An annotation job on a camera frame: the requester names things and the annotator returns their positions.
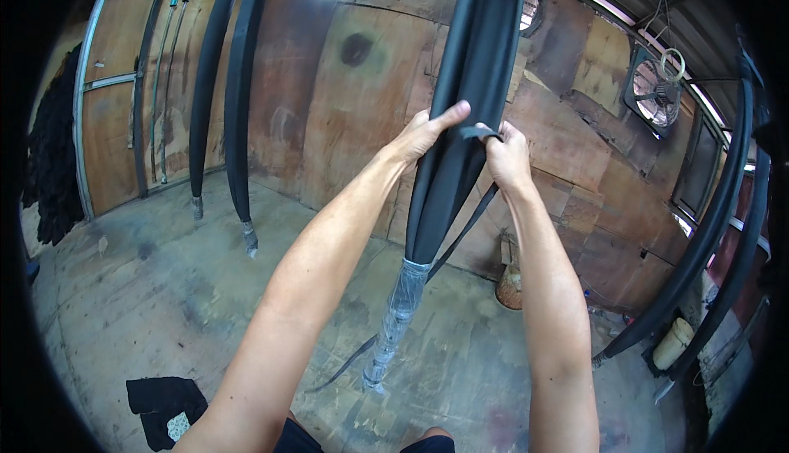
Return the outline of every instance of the black rubber hose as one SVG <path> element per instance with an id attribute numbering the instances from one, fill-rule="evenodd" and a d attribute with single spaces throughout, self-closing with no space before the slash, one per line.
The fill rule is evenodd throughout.
<path id="1" fill-rule="evenodd" d="M 192 183 L 192 202 L 195 204 L 195 220 L 203 218 L 203 169 L 208 146 L 208 123 L 214 98 L 216 73 L 219 57 L 225 41 L 227 24 L 230 23 L 235 0 L 215 0 L 208 24 L 205 28 L 200 59 L 197 63 L 195 92 L 192 98 L 192 116 L 189 120 L 189 181 Z"/>
<path id="2" fill-rule="evenodd" d="M 134 171 L 137 176 L 137 189 L 140 198 L 148 195 L 148 181 L 145 178 L 145 159 L 143 157 L 143 78 L 145 76 L 145 66 L 148 60 L 148 53 L 151 52 L 151 42 L 153 41 L 153 30 L 156 27 L 156 20 L 159 18 L 159 11 L 162 9 L 162 0 L 153 0 L 151 11 L 148 12 L 148 21 L 145 22 L 143 30 L 143 41 L 140 44 L 140 55 L 137 57 L 136 74 L 134 75 Z"/>
<path id="3" fill-rule="evenodd" d="M 439 136 L 419 162 L 406 226 L 406 259 L 432 263 L 447 231 L 474 187 L 484 147 L 461 130 L 501 120 L 518 50 L 523 0 L 458 0 L 441 59 L 430 117 L 461 99 L 468 118 Z"/>
<path id="4" fill-rule="evenodd" d="M 734 305 L 735 301 L 743 291 L 745 277 L 750 272 L 751 263 L 754 260 L 761 225 L 764 222 L 764 213 L 767 211 L 767 182 L 770 174 L 770 158 L 764 150 L 757 150 L 756 170 L 754 172 L 754 185 L 750 191 L 750 206 L 745 216 L 745 225 L 740 239 L 737 242 L 737 249 L 731 259 L 731 265 L 726 272 L 726 278 L 718 290 L 712 307 L 710 308 L 701 325 L 696 331 L 690 344 L 683 354 L 674 362 L 668 371 L 668 377 L 672 381 L 677 381 L 690 367 L 694 359 L 712 338 L 715 330 L 724 320 L 728 310 Z"/>
<path id="5" fill-rule="evenodd" d="M 266 0 L 242 0 L 233 31 L 231 54 L 227 63 L 225 88 L 225 164 L 233 206 L 242 221 L 247 254 L 254 258 L 257 236 L 249 216 L 249 171 L 247 169 L 247 129 L 249 86 L 255 58 L 257 33 Z"/>
<path id="6" fill-rule="evenodd" d="M 603 351 L 594 357 L 592 360 L 594 367 L 600 366 L 606 359 L 629 349 L 654 331 L 676 307 L 679 298 L 701 273 L 718 247 L 720 238 L 728 224 L 731 210 L 737 200 L 740 183 L 743 180 L 743 168 L 747 158 L 754 114 L 754 92 L 750 83 L 750 69 L 742 57 L 738 58 L 738 66 L 743 76 L 739 80 L 737 117 L 731 137 L 731 146 L 724 170 L 720 175 L 720 181 L 715 188 L 713 199 L 707 207 L 704 219 L 688 243 L 682 259 L 665 282 L 664 289 L 633 324 L 625 328 Z"/>

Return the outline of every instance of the hanging rubber tube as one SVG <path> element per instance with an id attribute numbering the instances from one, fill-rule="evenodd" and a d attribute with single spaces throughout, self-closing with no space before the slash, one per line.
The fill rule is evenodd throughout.
<path id="1" fill-rule="evenodd" d="M 465 99 L 468 118 L 443 132 L 419 162 L 406 227 L 406 255 L 362 373 L 365 387 L 381 381 L 421 302 L 431 265 L 485 163 L 484 147 L 469 132 L 477 122 L 498 128 L 510 85 L 523 0 L 458 0 L 441 59 L 430 118 Z M 495 186 L 485 200 L 496 194 Z M 478 208 L 470 221 L 484 210 Z M 462 237 L 467 229 L 461 232 Z M 454 249 L 459 241 L 453 243 Z"/>
<path id="2" fill-rule="evenodd" d="M 233 206 L 242 222 L 246 252 L 254 258 L 257 236 L 249 216 L 247 170 L 247 124 L 249 120 L 249 85 L 255 57 L 257 32 L 266 0 L 242 0 L 233 32 L 231 54 L 227 63 L 225 88 L 225 164 L 231 187 Z"/>
<path id="3" fill-rule="evenodd" d="M 745 225 L 737 242 L 737 249 L 731 259 L 731 265 L 726 272 L 726 278 L 718 290 L 718 295 L 712 307 L 707 312 L 704 320 L 690 341 L 687 349 L 669 369 L 668 376 L 672 381 L 679 379 L 690 363 L 696 358 L 701 349 L 724 320 L 728 310 L 743 291 L 745 277 L 750 273 L 750 266 L 754 260 L 761 225 L 764 222 L 764 213 L 767 211 L 767 182 L 770 175 L 770 158 L 764 150 L 757 151 L 756 170 L 754 172 L 754 185 L 750 192 L 750 206 L 745 216 Z"/>
<path id="4" fill-rule="evenodd" d="M 203 169 L 208 146 L 208 121 L 211 118 L 216 73 L 219 71 L 219 56 L 222 54 L 225 32 L 235 2 L 236 0 L 214 1 L 197 63 L 192 117 L 189 121 L 189 181 L 192 183 L 195 220 L 203 218 Z"/>
<path id="5" fill-rule="evenodd" d="M 693 238 L 690 239 L 682 259 L 665 282 L 664 289 L 633 324 L 625 328 L 592 359 L 593 366 L 596 368 L 607 359 L 645 339 L 654 331 L 674 310 L 679 298 L 701 273 L 718 247 L 720 238 L 728 224 L 731 210 L 737 200 L 740 183 L 743 180 L 743 168 L 748 155 L 754 115 L 754 90 L 750 83 L 750 69 L 742 57 L 738 58 L 738 66 L 740 74 L 743 76 L 740 77 L 738 86 L 735 129 L 731 137 L 731 146 L 724 170 L 720 174 L 720 181 L 715 188 L 713 199 L 709 202 L 704 219 L 696 229 Z"/>

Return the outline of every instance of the fabric on floor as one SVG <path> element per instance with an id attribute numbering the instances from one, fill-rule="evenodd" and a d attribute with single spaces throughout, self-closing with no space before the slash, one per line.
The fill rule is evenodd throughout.
<path id="1" fill-rule="evenodd" d="M 28 135 L 30 155 L 22 206 L 39 203 L 38 240 L 45 244 L 56 245 L 85 216 L 76 183 L 72 134 L 74 80 L 81 47 L 77 45 L 66 55 L 62 71 L 41 99 Z"/>
<path id="2" fill-rule="evenodd" d="M 183 413 L 192 425 L 208 408 L 203 393 L 192 379 L 135 379 L 126 381 L 126 392 L 129 408 L 133 414 L 140 415 L 145 439 L 153 451 L 170 450 L 175 446 L 168 424 L 171 419 Z"/>

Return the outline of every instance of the concrete floor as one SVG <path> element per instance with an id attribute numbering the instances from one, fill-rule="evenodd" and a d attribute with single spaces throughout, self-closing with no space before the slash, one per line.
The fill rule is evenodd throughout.
<path id="1" fill-rule="evenodd" d="M 269 276 L 315 214 L 255 178 L 249 191 L 261 240 L 255 260 L 245 255 L 224 173 L 206 177 L 202 221 L 192 220 L 182 184 L 40 250 L 32 296 L 46 348 L 107 450 L 150 451 L 129 410 L 127 379 L 192 378 L 211 400 Z M 525 451 L 530 393 L 521 313 L 496 301 L 494 282 L 449 266 L 425 289 L 384 381 L 386 395 L 362 391 L 364 358 L 334 385 L 308 392 L 377 330 L 401 256 L 401 246 L 370 239 L 293 399 L 296 417 L 330 453 L 398 451 L 432 425 L 450 431 L 458 451 Z M 593 315 L 593 352 L 621 326 L 612 321 Z M 682 450 L 678 392 L 663 409 L 653 405 L 659 382 L 642 350 L 595 371 L 601 451 Z"/>

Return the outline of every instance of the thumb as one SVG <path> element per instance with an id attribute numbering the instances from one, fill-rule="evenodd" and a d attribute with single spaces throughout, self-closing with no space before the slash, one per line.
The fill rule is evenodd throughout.
<path id="1" fill-rule="evenodd" d="M 439 117 L 433 119 L 431 123 L 438 127 L 439 131 L 444 131 L 460 122 L 463 122 L 471 113 L 471 104 L 467 100 L 461 100 L 448 108 Z"/>

